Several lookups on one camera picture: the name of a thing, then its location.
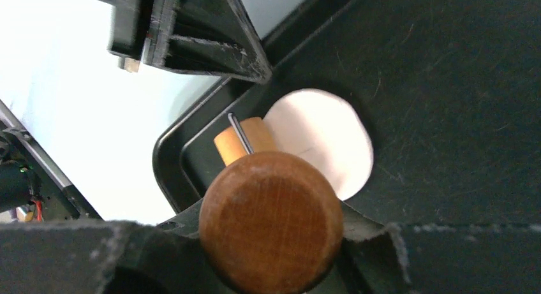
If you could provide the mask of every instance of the metal pin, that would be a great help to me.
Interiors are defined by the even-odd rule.
[[[239,140],[241,141],[242,147],[246,151],[247,154],[253,154],[253,148],[252,145],[250,145],[250,142],[248,141],[248,137],[244,133],[244,130],[242,130],[241,124],[239,123],[239,120],[235,116],[233,112],[230,112],[227,114],[227,119],[229,119],[229,123],[231,123],[231,126],[233,126],[233,130],[239,137]]]

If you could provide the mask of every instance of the white round object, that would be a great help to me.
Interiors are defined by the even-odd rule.
[[[340,200],[355,195],[370,177],[372,142],[344,99],[318,89],[298,90],[278,100],[263,121],[276,147],[317,168]]]

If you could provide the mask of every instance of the white table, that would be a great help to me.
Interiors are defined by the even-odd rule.
[[[243,0],[265,36],[303,0]],[[0,0],[0,99],[106,220],[174,215],[152,149],[216,77],[117,67],[112,7],[95,0]]]

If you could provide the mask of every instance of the wood grain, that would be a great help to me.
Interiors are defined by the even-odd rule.
[[[241,121],[241,127],[254,152],[276,151],[274,139],[260,117]],[[246,151],[231,126],[214,138],[214,144],[226,166],[246,156]]]
[[[340,201],[309,163],[283,152],[244,156],[209,187],[203,248],[246,293],[300,293],[329,268],[343,236]]]

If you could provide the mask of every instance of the scratched black surface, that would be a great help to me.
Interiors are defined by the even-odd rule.
[[[540,222],[540,13],[541,0],[355,0],[229,108],[263,116],[307,87],[347,99],[375,150],[347,202],[377,222]],[[200,193],[228,125],[203,122],[181,155]]]

